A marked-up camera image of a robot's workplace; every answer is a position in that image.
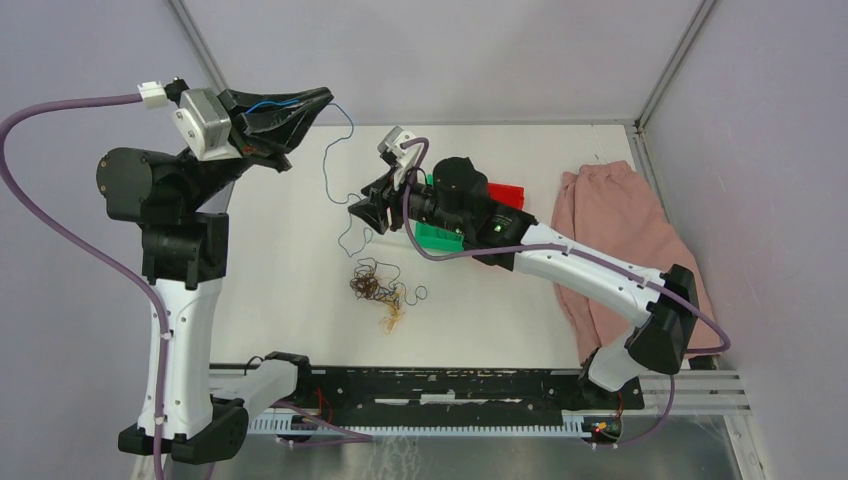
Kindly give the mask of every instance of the white cable connector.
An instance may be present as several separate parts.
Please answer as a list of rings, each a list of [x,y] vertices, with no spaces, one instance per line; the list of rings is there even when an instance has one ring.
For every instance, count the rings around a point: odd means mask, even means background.
[[[138,93],[144,100],[147,109],[165,107],[168,105],[168,96],[165,95],[165,87],[159,82],[144,82],[138,85]]]

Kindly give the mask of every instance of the gray floor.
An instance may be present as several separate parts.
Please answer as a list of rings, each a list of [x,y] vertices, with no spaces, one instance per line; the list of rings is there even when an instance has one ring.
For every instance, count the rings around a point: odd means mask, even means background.
[[[625,438],[650,418],[625,418]],[[205,467],[174,466],[174,478],[200,479]],[[719,417],[672,418],[652,437],[615,451],[593,452],[575,439],[385,438],[289,450],[273,437],[248,437],[216,480],[239,479],[740,479]]]

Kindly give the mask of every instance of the pink cloth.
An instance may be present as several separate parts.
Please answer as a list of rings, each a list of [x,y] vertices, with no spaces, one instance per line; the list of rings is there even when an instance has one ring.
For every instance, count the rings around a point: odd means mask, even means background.
[[[653,190],[627,162],[584,165],[566,172],[554,206],[551,226],[563,235],[626,262],[666,271],[682,265],[695,274],[701,310],[710,318],[712,306],[695,258],[665,220]],[[596,348],[624,333],[628,322],[604,305],[555,285],[563,312],[577,334],[584,360]],[[698,322],[690,348],[716,347],[718,336]]]

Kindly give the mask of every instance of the wall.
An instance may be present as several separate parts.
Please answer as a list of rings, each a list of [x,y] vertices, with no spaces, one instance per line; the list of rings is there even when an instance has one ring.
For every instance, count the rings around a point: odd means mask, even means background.
[[[234,88],[431,125],[635,118],[700,0],[185,3]]]
[[[721,2],[648,126],[776,479],[845,478],[848,4]]]
[[[46,100],[132,93],[175,75],[205,83],[164,1],[4,2],[0,115]],[[49,213],[139,270],[135,225],[106,217],[94,184],[117,146],[176,152],[165,110],[143,106],[26,121],[12,172]],[[118,432],[140,411],[146,301],[128,281],[38,223],[0,187],[0,478],[127,478]]]

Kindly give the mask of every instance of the white table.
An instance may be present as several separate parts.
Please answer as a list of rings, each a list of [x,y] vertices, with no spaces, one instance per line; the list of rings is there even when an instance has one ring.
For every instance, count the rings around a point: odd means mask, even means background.
[[[330,150],[330,190],[358,192],[387,171],[377,143],[392,126],[357,127]],[[623,127],[418,126],[430,139],[423,167],[468,156],[491,182],[525,188],[524,210],[549,223],[564,171],[587,163],[633,163]],[[403,232],[375,236],[348,258],[336,244],[347,228],[344,207],[324,195],[321,158],[347,127],[314,127],[278,175],[254,167],[230,202],[227,278],[215,315],[211,361],[245,362],[273,350],[308,355],[313,364],[475,368],[575,368],[571,325],[550,282],[471,259],[429,262]],[[343,239],[352,251],[362,224]],[[357,300],[349,287],[356,258],[373,256],[403,269],[429,298],[406,309],[390,335],[379,324],[386,307]]]

